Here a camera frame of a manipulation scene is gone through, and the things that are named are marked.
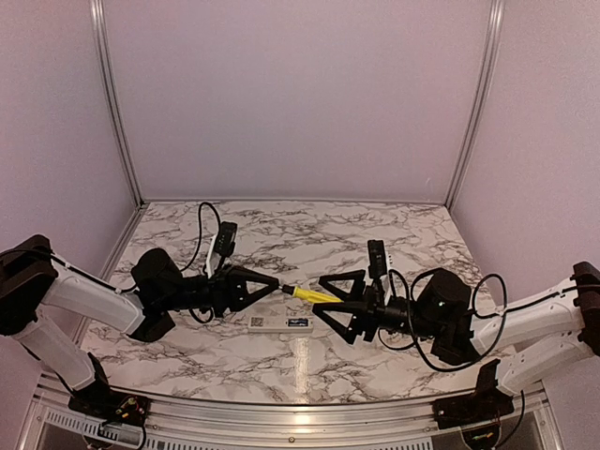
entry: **light purple wall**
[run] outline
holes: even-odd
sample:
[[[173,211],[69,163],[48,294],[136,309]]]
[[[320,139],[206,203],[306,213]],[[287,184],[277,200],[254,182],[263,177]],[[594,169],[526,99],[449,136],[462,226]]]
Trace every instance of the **light purple wall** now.
[[[600,267],[600,3],[507,2],[502,46],[453,215],[513,299]],[[600,358],[545,380],[567,450],[600,441]]]
[[[488,23],[480,0],[109,0],[146,198],[442,203]]]
[[[33,233],[97,273],[133,211],[99,78],[89,2],[0,14],[0,250]],[[58,315],[63,326],[72,316]],[[39,365],[0,337],[0,447],[14,448]]]

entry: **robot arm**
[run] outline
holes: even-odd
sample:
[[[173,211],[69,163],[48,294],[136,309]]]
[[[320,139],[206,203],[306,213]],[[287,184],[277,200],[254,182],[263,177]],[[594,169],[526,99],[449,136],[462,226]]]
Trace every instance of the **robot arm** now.
[[[210,276],[184,277],[165,250],[154,248],[131,271],[133,292],[70,265],[52,252],[47,238],[33,236],[0,255],[0,335],[19,341],[58,374],[72,395],[69,408],[141,425],[147,398],[113,391],[99,361],[79,349],[45,309],[77,312],[142,342],[156,341],[174,327],[172,310],[198,309],[209,312],[210,319],[242,310],[276,290],[279,282],[224,263],[233,252],[235,228],[223,222],[213,238],[208,258],[218,263]],[[249,282],[262,287],[250,292]]]
[[[369,242],[369,273],[374,264],[371,250],[381,246]],[[512,397],[528,385],[600,355],[600,272],[587,262],[574,269],[571,278],[553,288],[487,316],[472,308],[471,288],[444,269],[417,277],[430,279],[416,300],[394,295],[388,303],[377,283],[365,283],[365,271],[324,276],[320,284],[343,303],[315,304],[313,312],[350,344],[361,335],[371,341],[378,329],[410,335],[413,345],[419,345],[417,339],[431,339],[431,353],[455,366],[443,369],[448,371],[472,366],[494,348],[538,339],[522,352],[482,366],[472,394],[434,403],[440,428],[465,426],[512,413]],[[329,289],[340,279],[354,280],[349,292]],[[349,324],[329,315],[334,311],[352,315]]]

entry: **marble tabletop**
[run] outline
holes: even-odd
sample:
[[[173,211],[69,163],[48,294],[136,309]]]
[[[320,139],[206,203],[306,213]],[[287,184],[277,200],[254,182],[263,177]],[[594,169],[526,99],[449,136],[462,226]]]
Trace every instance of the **marble tabletop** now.
[[[113,274],[131,285],[129,270],[143,253],[165,248],[184,266],[198,235],[196,202],[152,203]],[[219,202],[223,220],[238,224],[232,262],[287,284],[320,290],[320,275],[368,266],[367,240],[382,239],[394,267],[409,282],[445,267],[473,286],[481,277],[456,226],[442,206],[360,202]],[[202,210],[202,254],[217,226]],[[203,257],[186,271],[197,274]],[[485,293],[481,309],[493,308]],[[319,319],[309,335],[249,334],[254,315],[310,314],[310,304],[281,292],[207,325],[187,312],[172,313],[176,327],[158,342],[129,339],[92,322],[82,347],[97,356],[110,383],[185,398],[268,403],[347,403],[410,398],[474,387],[478,367],[432,372],[415,349],[391,352],[359,337],[348,345]],[[402,345],[406,337],[391,337]]]

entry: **yellow pen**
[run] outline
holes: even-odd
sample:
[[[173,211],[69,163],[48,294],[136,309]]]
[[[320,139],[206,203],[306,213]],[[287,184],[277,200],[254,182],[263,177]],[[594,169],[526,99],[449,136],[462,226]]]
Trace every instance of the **yellow pen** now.
[[[287,284],[283,286],[281,290],[291,295],[292,297],[296,297],[301,300],[307,300],[310,303],[342,303],[340,299],[334,297],[333,295],[327,295],[326,293],[309,291],[307,289],[288,286]]]

